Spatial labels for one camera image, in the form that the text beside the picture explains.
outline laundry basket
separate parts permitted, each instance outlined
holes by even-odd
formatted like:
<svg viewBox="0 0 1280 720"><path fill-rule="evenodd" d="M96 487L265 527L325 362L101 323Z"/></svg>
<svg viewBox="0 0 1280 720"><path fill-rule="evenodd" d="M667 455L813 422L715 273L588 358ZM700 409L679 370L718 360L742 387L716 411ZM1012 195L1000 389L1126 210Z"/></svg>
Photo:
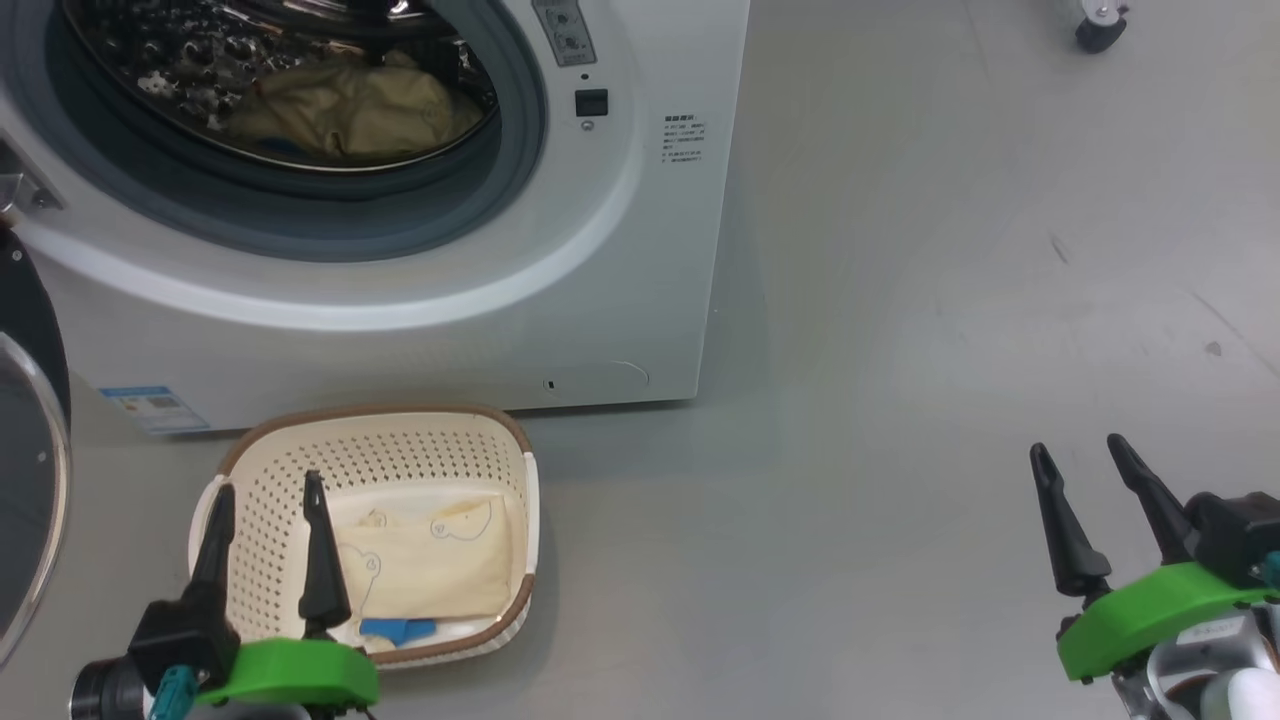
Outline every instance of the laundry basket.
<svg viewBox="0 0 1280 720"><path fill-rule="evenodd" d="M302 518L307 470L324 475L334 525L353 523L371 502L429 507L476 493L502 497L512 538L511 597L497 616L440 620L434 635L371 652L380 670L452 662L493 652L529 614L538 568L538 465L520 427L504 413L468 406L362 406L271 420L246 434L205 488L191 523L195 568L216 489L236 488L236 538L227 573L227 618L252 642L302 637L298 598L310 528ZM351 623L330 632L361 644Z"/></svg>

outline gray floor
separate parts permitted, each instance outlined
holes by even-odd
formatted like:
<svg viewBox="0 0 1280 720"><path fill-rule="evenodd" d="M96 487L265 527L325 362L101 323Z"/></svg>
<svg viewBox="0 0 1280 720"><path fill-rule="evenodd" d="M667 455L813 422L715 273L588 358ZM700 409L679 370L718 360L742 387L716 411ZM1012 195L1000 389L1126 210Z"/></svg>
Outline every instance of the gray floor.
<svg viewBox="0 0 1280 720"><path fill-rule="evenodd" d="M754 4L701 397L526 419L529 624L381 720L1123 716L1056 662L1027 451L1119 582L1157 553L1106 433L1184 498L1276 492L1280 5L1135 0L1083 58L1048 3ZM178 591L229 442L76 413L6 717Z"/></svg>

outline door hinge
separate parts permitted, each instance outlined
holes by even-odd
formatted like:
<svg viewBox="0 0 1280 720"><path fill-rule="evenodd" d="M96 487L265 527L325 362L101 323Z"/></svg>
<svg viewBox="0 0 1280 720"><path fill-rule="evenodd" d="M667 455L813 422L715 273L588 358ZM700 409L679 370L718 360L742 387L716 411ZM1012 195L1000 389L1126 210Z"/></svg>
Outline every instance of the door hinge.
<svg viewBox="0 0 1280 720"><path fill-rule="evenodd" d="M17 223L22 213L61 209L58 197L0 140L0 217L5 224Z"/></svg>

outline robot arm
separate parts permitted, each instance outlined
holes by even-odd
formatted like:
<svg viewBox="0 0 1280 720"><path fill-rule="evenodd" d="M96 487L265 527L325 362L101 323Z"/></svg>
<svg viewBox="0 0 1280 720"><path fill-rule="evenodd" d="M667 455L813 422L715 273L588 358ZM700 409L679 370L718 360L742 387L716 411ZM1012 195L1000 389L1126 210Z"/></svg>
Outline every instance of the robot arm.
<svg viewBox="0 0 1280 720"><path fill-rule="evenodd" d="M1201 493L1184 507L1123 437L1107 446L1164 561L1112 591L1048 451L1032 448L1059 592L1084 598L1057 634L1068 678L1110 675L1135 720L1280 720L1280 501Z"/></svg>
<svg viewBox="0 0 1280 720"><path fill-rule="evenodd" d="M348 710L367 715L379 698L378 670L361 651L334 642L328 633L351 618L351 605L324 482L315 470L306 474L302 507L311 534L306 585L298 601L298 615L306 621L301 639L241 644L227 621L236 495L232 486L223 486L182 597L147 606L124 656L81 670L72 691L70 719L183 720L193 705L228 702L247 703L228 708L228 720L279 719L280 706L301 706L312 720L333 720Z"/></svg>

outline white cloth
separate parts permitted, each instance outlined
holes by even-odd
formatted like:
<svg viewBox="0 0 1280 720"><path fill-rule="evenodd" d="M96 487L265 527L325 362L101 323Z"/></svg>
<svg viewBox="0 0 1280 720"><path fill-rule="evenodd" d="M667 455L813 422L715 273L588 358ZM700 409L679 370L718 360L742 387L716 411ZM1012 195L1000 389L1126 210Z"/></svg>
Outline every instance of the white cloth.
<svg viewBox="0 0 1280 720"><path fill-rule="evenodd" d="M466 500L411 523L379 509L334 534L357 620L466 618L507 609L511 527L500 497Z"/></svg>

